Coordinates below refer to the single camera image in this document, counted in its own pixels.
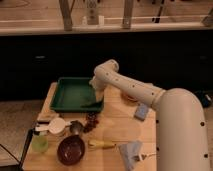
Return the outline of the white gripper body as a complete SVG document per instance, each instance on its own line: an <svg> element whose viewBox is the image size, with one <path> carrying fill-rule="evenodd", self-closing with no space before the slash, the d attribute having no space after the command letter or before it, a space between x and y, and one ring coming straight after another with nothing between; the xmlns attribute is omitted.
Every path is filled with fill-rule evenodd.
<svg viewBox="0 0 213 171"><path fill-rule="evenodd" d="M106 88L106 84L98 79L96 76L94 76L90 81L89 84L94 88L95 90L95 97L96 101L100 102L104 97L104 90Z"/></svg>

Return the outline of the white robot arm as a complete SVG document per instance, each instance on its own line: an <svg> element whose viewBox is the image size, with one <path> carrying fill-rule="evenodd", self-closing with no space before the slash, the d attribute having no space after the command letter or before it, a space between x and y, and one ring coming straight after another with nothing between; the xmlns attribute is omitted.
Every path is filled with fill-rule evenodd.
<svg viewBox="0 0 213 171"><path fill-rule="evenodd" d="M118 73L110 59L94 69L96 99L108 84L156 112L157 171L210 171L207 128L199 99L183 88L165 90Z"/></svg>

